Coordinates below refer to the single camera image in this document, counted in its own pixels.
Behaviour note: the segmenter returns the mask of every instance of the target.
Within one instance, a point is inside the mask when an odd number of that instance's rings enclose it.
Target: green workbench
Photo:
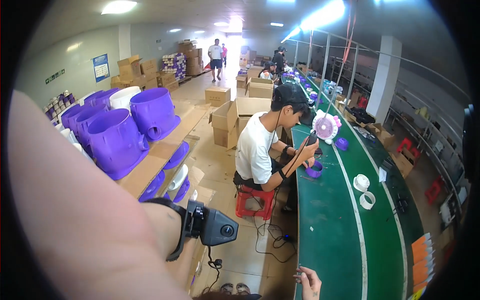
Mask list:
[[[308,82],[318,92],[316,84]],[[326,111],[328,100],[320,95],[324,103],[319,109]],[[373,143],[357,134],[355,124],[345,121],[333,105],[329,113],[342,122],[334,141],[343,137],[349,145],[342,151],[320,140],[324,169],[313,181],[304,178],[304,167],[297,169],[299,265],[318,273],[322,300],[405,299],[413,289],[411,244],[423,235],[412,195],[395,166],[385,183],[378,182],[378,167],[389,156],[378,140]],[[310,130],[306,125],[291,129],[295,148]],[[370,180],[368,191],[376,198],[371,210],[360,205],[362,193],[352,186],[358,174]],[[404,214],[393,213],[398,194],[408,200]],[[301,290],[297,285],[295,299],[301,299]]]

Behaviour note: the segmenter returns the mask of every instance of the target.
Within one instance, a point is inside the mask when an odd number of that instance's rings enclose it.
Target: wall sign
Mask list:
[[[51,83],[55,78],[57,78],[57,77],[59,77],[63,74],[65,74],[65,69],[62,69],[61,71],[58,71],[55,74],[53,74],[52,76],[50,76],[49,78],[45,79],[45,84]]]
[[[110,77],[108,69],[108,56],[106,54],[93,58],[93,70],[95,72],[96,82],[100,82]]]

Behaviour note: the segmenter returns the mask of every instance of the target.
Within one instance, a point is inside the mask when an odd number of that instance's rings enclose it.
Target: red plastic stool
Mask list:
[[[368,99],[365,97],[360,98],[359,108],[367,108]]]
[[[272,217],[273,196],[275,195],[275,190],[270,192],[257,191],[245,185],[242,185],[241,188],[244,192],[238,192],[237,207],[235,208],[235,214],[237,217],[241,218],[243,216],[255,215],[263,217],[264,220],[269,220]],[[264,208],[259,211],[245,209],[247,199],[252,197],[259,197],[262,199],[265,202]]]
[[[437,199],[443,185],[444,181],[442,180],[442,176],[438,175],[437,179],[432,183],[432,186],[425,192],[429,205],[432,205],[435,199]]]
[[[402,152],[403,146],[405,146],[407,150],[410,150],[410,148],[412,147],[412,141],[409,140],[408,138],[404,138],[403,141],[400,143],[400,146],[398,146],[398,148],[396,149],[396,151],[399,153]]]
[[[417,165],[417,162],[418,162],[417,158],[420,157],[420,151],[419,151],[417,148],[415,148],[415,147],[411,148],[409,151],[413,154],[413,156],[415,156],[415,164],[414,164],[414,166],[416,166],[416,165]]]

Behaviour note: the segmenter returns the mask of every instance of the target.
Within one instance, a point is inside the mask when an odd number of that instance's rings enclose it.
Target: blue poster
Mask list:
[[[106,54],[93,58],[93,70],[95,71],[95,80],[100,82],[110,77],[108,69],[108,57]]]

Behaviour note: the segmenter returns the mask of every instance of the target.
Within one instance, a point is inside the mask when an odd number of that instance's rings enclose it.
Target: white pillar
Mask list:
[[[119,55],[120,60],[132,56],[132,50],[130,47],[130,24],[119,25]]]
[[[402,43],[393,36],[382,36],[380,52],[401,57]],[[372,94],[367,105],[367,112],[377,118],[377,123],[383,124],[385,121],[395,92],[399,69],[399,58],[380,54]]]

